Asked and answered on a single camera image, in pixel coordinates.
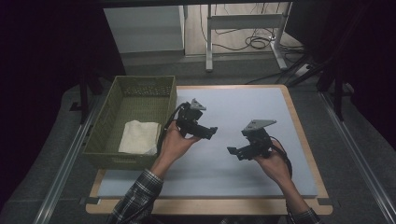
white towel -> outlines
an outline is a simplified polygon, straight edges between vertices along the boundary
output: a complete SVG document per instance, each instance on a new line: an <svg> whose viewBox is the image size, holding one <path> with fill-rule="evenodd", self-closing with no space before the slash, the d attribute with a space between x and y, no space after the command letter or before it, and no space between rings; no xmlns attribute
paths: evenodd
<svg viewBox="0 0 396 224"><path fill-rule="evenodd" d="M161 124L156 122L140 122L138 120L127 122L119 152L154 155L157 153L160 132Z"/></svg>

metal frame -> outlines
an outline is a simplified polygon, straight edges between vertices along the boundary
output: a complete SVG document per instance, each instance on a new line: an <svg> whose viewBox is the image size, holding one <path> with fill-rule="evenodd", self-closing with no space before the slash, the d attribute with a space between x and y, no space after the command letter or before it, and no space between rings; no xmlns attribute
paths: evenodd
<svg viewBox="0 0 396 224"><path fill-rule="evenodd" d="M85 123L80 124L76 136L73 139L73 143L71 144L70 148L67 150L67 154L64 156L64 160L58 170L57 175L55 176L55 179L52 182L49 192L47 193L46 198L44 199L43 203L40 206L40 209L37 212L35 221L33 222L34 224L50 222L50 218L52 216L53 210L55 209L55 206L59 201L59 197L61 196L61 193L64 190L64 185L73 168L79 150L81 149L81 145L84 141L84 137L90 128L90 125L93 121L96 111L99 110L98 102L99 102L98 96L93 96L91 102L92 105L92 108L90 110L91 112L88 115Z"/></svg>
<svg viewBox="0 0 396 224"><path fill-rule="evenodd" d="M207 42L206 42L206 72L213 71L212 30L216 29L254 29L277 28L276 37L272 38L271 49L281 70L286 70L279 43L285 30L286 20L289 16L291 2L288 2L282 13L264 15L226 15L212 16L212 7L207 5Z"/></svg>
<svg viewBox="0 0 396 224"><path fill-rule="evenodd" d="M392 202L392 199L388 196L385 188L376 178L375 173L370 168L367 160L364 159L364 156L362 155L358 144L355 142L354 138L350 134L345 123L341 121L332 110L334 105L332 104L332 100L330 99L329 95L320 92L319 97L325 104L327 112L329 113L329 116L332 119L335 128L340 133L340 136L346 144L346 148L348 149L350 156L352 157L353 161L361 172L361 176L366 182L369 190L372 192L385 219L389 224L396 223L396 208Z"/></svg>

wooden table edge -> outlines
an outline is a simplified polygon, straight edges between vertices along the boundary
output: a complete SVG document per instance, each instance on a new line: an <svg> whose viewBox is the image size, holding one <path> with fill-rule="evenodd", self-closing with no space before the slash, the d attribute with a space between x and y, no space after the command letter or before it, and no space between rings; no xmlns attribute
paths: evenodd
<svg viewBox="0 0 396 224"><path fill-rule="evenodd" d="M298 118L294 104L291 100L289 90L284 85L222 85L222 86L177 86L178 90L200 90L200 89L252 89L252 88L280 88L286 105L290 112L294 127L302 144L307 163L314 176L318 187L318 196L305 199L318 215L329 215L332 213L331 205L321 205L318 198L329 199L324 187L317 164L312 151L306 140L303 126ZM106 170L98 170L94 180L90 197L97 198L102 179ZM102 199L99 204L86 204L86 211L90 214L110 214L114 206L120 200ZM244 204L249 203L248 210L243 210ZM154 203L152 214L156 215L281 215L287 214L284 199L157 199Z"/></svg>

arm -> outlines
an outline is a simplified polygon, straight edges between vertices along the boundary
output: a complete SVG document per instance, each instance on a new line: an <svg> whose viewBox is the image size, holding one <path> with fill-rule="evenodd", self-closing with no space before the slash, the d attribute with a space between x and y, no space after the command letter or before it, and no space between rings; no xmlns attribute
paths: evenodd
<svg viewBox="0 0 396 224"><path fill-rule="evenodd" d="M154 201L163 188L163 178L171 165L200 140L197 137L183 138L173 121L163 139L163 146L150 170L145 170L117 203L107 223L144 223L150 218Z"/></svg>
<svg viewBox="0 0 396 224"><path fill-rule="evenodd" d="M283 150L282 146L277 141L273 141L273 144ZM279 153L273 151L268 159L261 156L253 159L280 187L285 196L291 217L296 223L322 223L295 187L291 180L288 166Z"/></svg>

basket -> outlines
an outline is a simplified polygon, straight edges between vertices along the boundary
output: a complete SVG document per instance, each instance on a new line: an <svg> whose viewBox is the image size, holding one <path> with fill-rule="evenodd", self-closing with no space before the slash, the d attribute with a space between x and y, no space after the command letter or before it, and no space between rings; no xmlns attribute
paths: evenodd
<svg viewBox="0 0 396 224"><path fill-rule="evenodd" d="M82 152L98 169L144 170L156 155L119 152L125 123L165 125L176 108L175 77L115 77Z"/></svg>

